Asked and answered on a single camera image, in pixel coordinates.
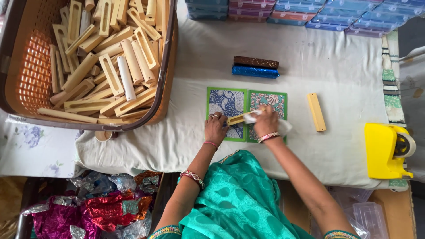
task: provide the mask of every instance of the woven plastic basket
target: woven plastic basket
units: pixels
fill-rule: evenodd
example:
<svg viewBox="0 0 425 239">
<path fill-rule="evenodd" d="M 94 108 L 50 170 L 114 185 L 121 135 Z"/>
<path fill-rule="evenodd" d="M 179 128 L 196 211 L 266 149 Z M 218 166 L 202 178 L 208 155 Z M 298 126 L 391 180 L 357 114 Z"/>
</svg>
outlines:
<svg viewBox="0 0 425 239">
<path fill-rule="evenodd" d="M 37 125 L 98 131 L 127 131 L 163 120 L 173 84 L 178 24 L 176 0 L 170 0 L 168 31 L 155 100 L 149 112 L 129 125 L 78 123 L 37 114 L 52 108 L 50 44 L 57 45 L 52 24 L 60 24 L 59 9 L 68 0 L 10 0 L 0 32 L 0 108 L 9 119 Z"/>
</svg>

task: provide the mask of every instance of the bracelet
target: bracelet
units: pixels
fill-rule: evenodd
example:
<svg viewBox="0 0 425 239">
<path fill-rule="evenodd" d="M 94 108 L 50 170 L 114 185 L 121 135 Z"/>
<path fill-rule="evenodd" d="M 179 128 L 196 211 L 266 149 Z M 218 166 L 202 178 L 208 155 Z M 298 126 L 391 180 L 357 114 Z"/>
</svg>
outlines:
<svg viewBox="0 0 425 239">
<path fill-rule="evenodd" d="M 205 141 L 203 144 L 212 144 L 212 145 L 214 145 L 214 147 L 215 147 L 215 151 L 217 152 L 217 150 L 218 150 L 217 145 L 216 145 L 215 143 L 213 143 L 213 142 Z"/>
<path fill-rule="evenodd" d="M 193 172 L 191 172 L 191 171 L 187 171 L 187 170 L 184 170 L 184 171 L 180 174 L 180 178 L 181 178 L 182 176 L 187 176 L 187 177 L 189 177 L 189 178 L 193 179 L 196 183 L 198 183 L 198 184 L 199 184 L 199 187 L 200 187 L 201 191 L 205 188 L 205 184 L 202 182 L 202 179 L 200 179 L 200 178 L 199 178 L 199 176 L 198 176 L 198 175 L 196 175 L 196 174 L 194 174 Z"/>
<path fill-rule="evenodd" d="M 270 139 L 270 138 L 275 137 L 275 136 L 280 136 L 280 135 L 281 135 L 281 134 L 280 134 L 279 132 L 269 133 L 269 134 L 266 134 L 266 135 L 264 135 L 263 137 L 259 138 L 259 139 L 257 140 L 257 142 L 258 142 L 258 143 L 261 143 L 261 142 L 263 142 L 264 140 Z"/>
</svg>

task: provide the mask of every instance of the woman's hand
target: woman's hand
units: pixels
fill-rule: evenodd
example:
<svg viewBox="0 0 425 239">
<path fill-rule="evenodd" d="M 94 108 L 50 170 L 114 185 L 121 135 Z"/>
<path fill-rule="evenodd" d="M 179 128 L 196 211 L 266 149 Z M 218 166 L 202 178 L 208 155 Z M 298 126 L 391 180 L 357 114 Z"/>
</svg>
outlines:
<svg viewBox="0 0 425 239">
<path fill-rule="evenodd" d="M 223 128 L 223 124 L 227 120 L 226 116 L 217 111 L 214 115 L 217 115 L 218 117 L 210 116 L 205 121 L 205 141 L 213 142 L 218 147 L 226 137 L 229 127 L 226 126 Z"/>
<path fill-rule="evenodd" d="M 261 106 L 259 108 L 263 110 L 260 115 L 252 113 L 251 116 L 257 119 L 257 122 L 254 125 L 254 130 L 257 133 L 258 137 L 263 137 L 269 133 L 278 131 L 278 113 L 277 111 L 272 110 L 272 106 Z"/>
</svg>

